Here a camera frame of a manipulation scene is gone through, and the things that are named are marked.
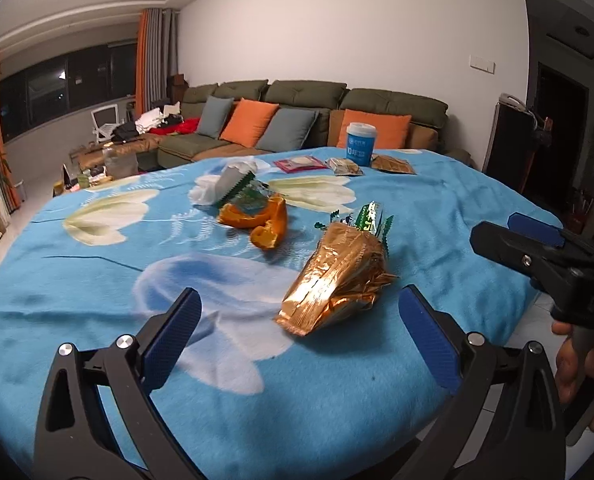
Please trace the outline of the person's right hand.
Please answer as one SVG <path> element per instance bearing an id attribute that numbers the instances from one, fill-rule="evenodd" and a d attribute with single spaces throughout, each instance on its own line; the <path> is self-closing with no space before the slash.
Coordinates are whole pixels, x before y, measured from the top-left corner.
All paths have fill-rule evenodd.
<path id="1" fill-rule="evenodd" d="M 576 394 L 580 375 L 579 358 L 572 341 L 573 326 L 553 321 L 551 330 L 554 335 L 566 337 L 555 359 L 555 385 L 560 401 L 567 404 Z M 594 378 L 594 349 L 590 350 L 585 358 L 584 371 L 589 377 Z M 589 429 L 594 432 L 594 419 L 590 422 Z"/>

